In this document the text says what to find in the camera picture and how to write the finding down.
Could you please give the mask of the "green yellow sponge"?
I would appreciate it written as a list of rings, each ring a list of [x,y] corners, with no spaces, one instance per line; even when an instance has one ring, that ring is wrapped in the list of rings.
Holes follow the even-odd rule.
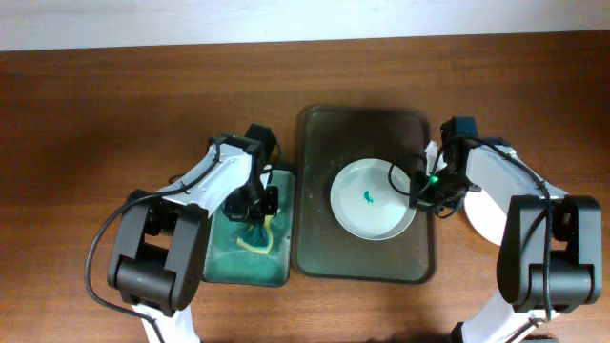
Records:
[[[237,235],[236,244],[248,252],[268,254],[274,244],[271,228],[273,219],[272,215],[266,215],[261,223],[252,224],[246,230],[242,230]]]

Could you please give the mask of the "white plate bottom stained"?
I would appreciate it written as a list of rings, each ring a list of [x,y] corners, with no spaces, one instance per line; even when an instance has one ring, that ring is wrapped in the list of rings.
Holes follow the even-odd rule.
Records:
[[[331,209],[341,227],[358,238],[392,239],[403,233],[416,216],[409,207],[409,197],[400,193],[409,187],[409,176],[389,162],[359,159],[335,177]]]

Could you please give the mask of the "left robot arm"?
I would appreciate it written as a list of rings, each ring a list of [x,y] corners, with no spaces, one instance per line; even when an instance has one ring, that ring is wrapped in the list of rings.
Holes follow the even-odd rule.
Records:
[[[279,195],[268,181],[277,139],[252,124],[242,136],[211,139],[205,157],[170,185],[136,190],[110,217],[119,228],[108,284],[120,313],[139,318],[151,342],[195,342],[189,305],[201,281],[212,217],[266,227]]]

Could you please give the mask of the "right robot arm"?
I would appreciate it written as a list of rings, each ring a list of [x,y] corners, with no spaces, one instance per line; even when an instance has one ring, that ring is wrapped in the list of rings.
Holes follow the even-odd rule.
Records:
[[[440,127],[441,141],[421,155],[410,207],[446,219],[468,196],[485,195],[500,213],[498,288],[473,317],[452,329],[452,342],[520,342],[539,326],[602,291],[599,202],[570,195],[526,166],[502,138],[478,135],[472,117]]]

